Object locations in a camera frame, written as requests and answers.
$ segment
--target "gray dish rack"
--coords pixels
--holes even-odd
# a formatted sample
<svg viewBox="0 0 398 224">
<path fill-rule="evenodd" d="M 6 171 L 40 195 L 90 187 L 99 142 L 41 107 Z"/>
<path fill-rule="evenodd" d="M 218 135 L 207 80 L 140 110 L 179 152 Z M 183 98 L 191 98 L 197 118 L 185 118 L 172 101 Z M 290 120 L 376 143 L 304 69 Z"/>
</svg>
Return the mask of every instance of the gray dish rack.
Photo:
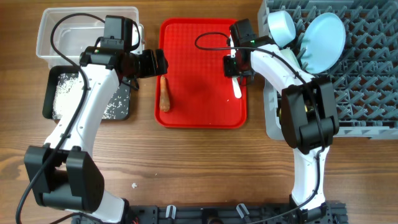
<svg viewBox="0 0 398 224">
<path fill-rule="evenodd" d="M 257 14 L 260 36 L 268 35 L 268 13 L 281 10 L 294 20 L 297 36 L 287 47 L 296 55 L 305 29 L 320 14 L 332 12 L 346 27 L 341 57 L 318 74 L 329 75 L 335 87 L 340 121 L 337 136 L 398 139 L 398 1 L 263 0 Z M 267 134 L 282 140 L 279 106 L 280 95 L 266 82 Z"/>
</svg>

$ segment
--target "white utensil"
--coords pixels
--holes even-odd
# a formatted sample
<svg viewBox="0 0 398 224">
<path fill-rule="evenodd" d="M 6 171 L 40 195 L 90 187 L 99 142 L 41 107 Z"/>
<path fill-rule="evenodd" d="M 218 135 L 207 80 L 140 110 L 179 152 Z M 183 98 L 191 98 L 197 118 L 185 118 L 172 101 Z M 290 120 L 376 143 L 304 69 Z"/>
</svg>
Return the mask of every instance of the white utensil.
<svg viewBox="0 0 398 224">
<path fill-rule="evenodd" d="M 233 77 L 232 78 L 232 87 L 234 88 L 234 94 L 237 99 L 240 99 L 242 97 L 242 92 L 241 92 L 241 87 L 239 86 L 238 83 L 238 78 Z"/>
</svg>

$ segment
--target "wooden table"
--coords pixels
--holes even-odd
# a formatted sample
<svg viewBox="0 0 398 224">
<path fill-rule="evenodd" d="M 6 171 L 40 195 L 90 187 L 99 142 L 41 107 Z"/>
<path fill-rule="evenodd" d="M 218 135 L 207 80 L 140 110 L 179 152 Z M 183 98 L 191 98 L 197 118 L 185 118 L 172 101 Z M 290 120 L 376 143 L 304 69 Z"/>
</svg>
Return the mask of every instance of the wooden table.
<svg viewBox="0 0 398 224">
<path fill-rule="evenodd" d="M 42 116 L 49 68 L 35 55 L 44 9 L 73 6 L 136 6 L 146 48 L 158 46 L 170 17 L 249 18 L 257 27 L 261 0 L 85 2 L 3 0 L 0 4 L 0 223 L 15 223 L 29 183 L 23 157 L 55 127 Z M 260 205 L 287 202 L 294 183 L 292 150 L 267 137 L 262 89 L 248 90 L 248 120 L 236 130 L 166 129 L 154 119 L 155 78 L 141 80 L 126 121 L 103 122 L 94 160 L 106 188 L 133 205 Z M 398 223 L 398 141 L 338 138 L 325 170 L 328 200 L 347 203 L 351 223 Z M 49 223 L 66 214 L 36 205 L 29 195 L 24 223 Z"/>
</svg>

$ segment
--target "clear plastic container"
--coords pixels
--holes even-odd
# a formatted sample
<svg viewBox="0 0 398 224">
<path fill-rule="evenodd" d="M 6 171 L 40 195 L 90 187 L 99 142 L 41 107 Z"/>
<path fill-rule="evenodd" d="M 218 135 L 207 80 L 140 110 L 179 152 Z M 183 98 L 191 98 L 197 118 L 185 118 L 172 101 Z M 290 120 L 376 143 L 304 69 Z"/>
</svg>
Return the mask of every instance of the clear plastic container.
<svg viewBox="0 0 398 224">
<path fill-rule="evenodd" d="M 107 15 L 123 16 L 130 18 L 139 24 L 138 9 L 136 7 L 64 7 L 64 8 L 48 8 L 43 12 L 42 21 L 40 22 L 39 33 L 37 35 L 36 55 L 46 60 L 49 67 L 56 65 L 69 65 L 69 63 L 61 58 L 51 47 L 50 35 L 51 31 L 60 19 L 63 17 L 85 12 L 98 16 L 105 20 Z M 144 28 L 139 24 L 141 34 L 141 44 L 133 51 L 140 54 L 144 50 Z M 94 18 L 88 16 L 71 17 L 63 21 L 54 33 L 55 46 L 65 54 L 68 58 L 78 63 L 80 54 L 87 48 L 93 46 L 95 40 L 104 33 L 104 24 Z M 133 27 L 132 44 L 138 41 L 138 33 Z"/>
</svg>

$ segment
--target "light blue plate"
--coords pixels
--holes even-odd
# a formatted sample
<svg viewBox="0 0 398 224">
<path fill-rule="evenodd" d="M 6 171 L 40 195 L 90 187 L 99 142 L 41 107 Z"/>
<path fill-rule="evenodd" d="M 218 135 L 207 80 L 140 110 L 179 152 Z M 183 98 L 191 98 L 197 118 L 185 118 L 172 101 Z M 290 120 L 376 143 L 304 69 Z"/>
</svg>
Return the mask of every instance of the light blue plate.
<svg viewBox="0 0 398 224">
<path fill-rule="evenodd" d="M 306 71 L 321 73 L 331 68 L 343 52 L 346 29 L 340 18 L 333 13 L 324 13 L 311 22 L 305 31 L 300 49 L 307 48 L 301 63 L 308 63 Z"/>
</svg>

